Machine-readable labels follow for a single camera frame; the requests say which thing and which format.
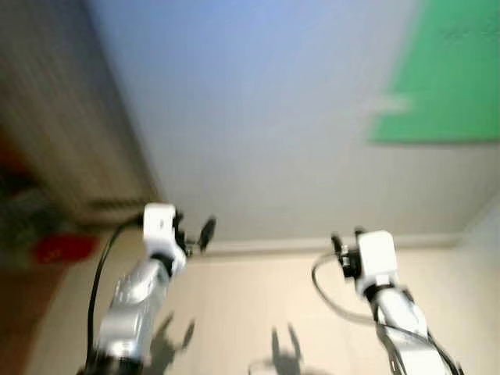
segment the green panel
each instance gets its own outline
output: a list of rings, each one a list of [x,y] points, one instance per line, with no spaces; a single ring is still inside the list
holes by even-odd
[[[500,139],[498,11],[498,0],[427,3],[388,93],[409,108],[381,115],[373,140]]]

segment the beige wall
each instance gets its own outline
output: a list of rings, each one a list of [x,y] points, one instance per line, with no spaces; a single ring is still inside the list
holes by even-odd
[[[469,228],[458,248],[398,252],[402,282],[410,286],[434,336],[471,374],[499,369],[499,220],[497,206]],[[137,232],[119,240],[103,275],[96,321],[107,309],[116,278],[141,252]],[[282,349],[292,351],[289,323],[299,339],[304,368],[332,375],[389,373],[374,329],[338,318],[315,294],[309,268],[316,256],[192,259],[185,274],[173,281],[157,326],[174,312],[170,340],[181,343],[193,319],[195,332],[165,373],[245,374],[249,363],[270,356],[273,327]],[[67,375],[83,362],[94,266],[95,259],[68,273],[41,328],[29,375]],[[320,282],[346,307],[367,313],[336,265],[325,266]]]

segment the black cable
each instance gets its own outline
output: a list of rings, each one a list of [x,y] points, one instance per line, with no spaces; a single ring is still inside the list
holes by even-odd
[[[95,299],[97,297],[97,290],[99,287],[99,280],[101,279],[102,268],[104,267],[104,262],[108,257],[109,250],[115,243],[116,239],[123,231],[123,229],[134,226],[134,225],[142,225],[142,215],[135,216],[127,221],[121,223],[112,233],[111,238],[108,240],[108,243],[102,250],[101,258],[97,265],[97,269],[95,270],[94,283],[92,284],[92,293],[91,299],[88,303],[88,312],[87,312],[87,358],[85,359],[85,365],[88,365],[91,361],[92,357],[92,347],[94,345],[94,307],[95,307]]]
[[[390,324],[376,322],[371,318],[371,316],[361,315],[355,312],[348,311],[347,309],[344,309],[343,307],[332,301],[331,298],[329,298],[327,294],[324,292],[324,290],[321,288],[316,277],[317,270],[322,265],[328,263],[332,259],[336,259],[336,255],[333,253],[327,253],[320,256],[320,258],[317,259],[312,266],[311,278],[312,278],[312,284],[314,285],[314,288],[316,289],[320,297],[331,309],[335,311],[335,313],[337,313],[341,318],[348,320],[352,323],[365,324],[370,326],[384,327],[392,330],[397,330],[403,334],[410,336],[411,338],[415,338],[416,340],[422,341],[425,344],[432,345],[436,348],[437,352],[439,353],[439,356],[446,362],[446,365],[452,372],[452,375],[463,374],[462,369],[453,362],[450,355],[434,340],[434,338],[431,335],[429,335],[429,337],[424,337],[421,334],[416,334],[415,332],[412,332],[410,330],[405,330],[404,328],[401,327],[396,327]]]

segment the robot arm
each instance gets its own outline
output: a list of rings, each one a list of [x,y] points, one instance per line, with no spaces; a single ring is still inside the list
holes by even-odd
[[[432,340],[425,316],[411,295],[398,285],[392,236],[386,231],[356,232],[357,245],[332,237],[335,254],[356,292],[370,303],[377,336],[387,350],[394,374],[446,374],[442,353]],[[461,373],[454,364],[451,373]]]
[[[198,243],[186,241],[184,232],[178,227],[180,218],[173,205],[151,203],[145,206],[142,225],[147,254],[118,281],[111,305],[101,322],[91,361],[79,375],[141,373],[152,341],[153,324],[169,282],[184,270],[186,254],[191,254],[187,245],[198,244],[204,250],[215,230],[215,219],[211,218]]]

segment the baseboard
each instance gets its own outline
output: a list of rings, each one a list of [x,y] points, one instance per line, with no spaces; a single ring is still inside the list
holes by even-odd
[[[396,248],[448,248],[455,246],[460,233],[410,234],[395,236]],[[355,242],[353,237],[344,237],[345,244]],[[292,238],[262,241],[214,241],[209,246],[210,254],[227,254],[242,252],[311,252],[331,248],[330,239]]]

